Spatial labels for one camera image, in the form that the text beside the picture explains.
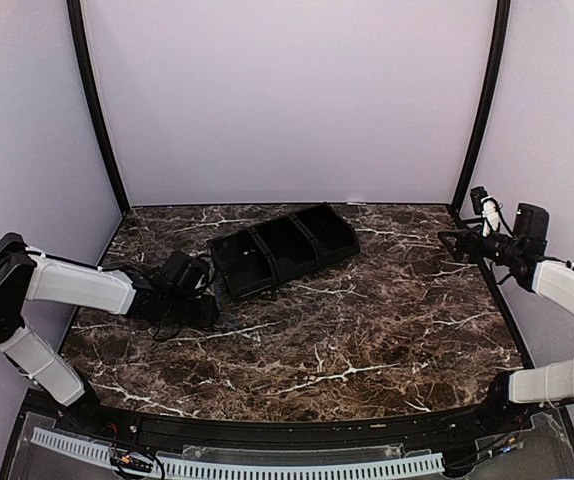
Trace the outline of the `black three-compartment bin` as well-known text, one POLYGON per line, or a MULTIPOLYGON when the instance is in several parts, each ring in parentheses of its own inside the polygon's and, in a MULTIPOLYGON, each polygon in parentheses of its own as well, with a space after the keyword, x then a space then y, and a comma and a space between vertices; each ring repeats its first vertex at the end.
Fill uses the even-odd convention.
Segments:
POLYGON ((355 229, 327 203, 210 239, 207 244, 234 301, 360 252, 355 229))

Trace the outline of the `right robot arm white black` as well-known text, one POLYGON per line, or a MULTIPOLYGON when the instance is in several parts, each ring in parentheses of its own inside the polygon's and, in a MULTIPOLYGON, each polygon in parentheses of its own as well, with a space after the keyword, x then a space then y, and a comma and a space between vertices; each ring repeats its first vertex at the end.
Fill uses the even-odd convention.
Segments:
MULTIPOLYGON (((469 263, 488 260, 503 266, 518 286, 574 316, 574 263, 545 254, 548 211, 521 203, 514 225, 508 227, 500 204, 484 188, 474 189, 471 200, 477 216, 472 225, 438 234, 452 258, 469 263)), ((574 357, 497 374, 478 410, 477 424, 484 432, 497 434, 514 420, 519 406, 566 402, 574 403, 574 357)))

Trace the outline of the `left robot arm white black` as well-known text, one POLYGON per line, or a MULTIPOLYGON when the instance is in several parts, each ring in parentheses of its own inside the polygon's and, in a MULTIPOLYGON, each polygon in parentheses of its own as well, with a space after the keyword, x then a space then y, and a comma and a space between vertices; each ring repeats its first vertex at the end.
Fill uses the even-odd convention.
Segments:
POLYGON ((64 259, 25 243, 17 233, 0 239, 0 352, 46 390, 87 436, 108 427, 107 412, 81 375, 23 318, 28 301, 49 301, 146 321, 209 329, 219 317, 205 255, 173 252, 160 267, 104 269, 64 259))

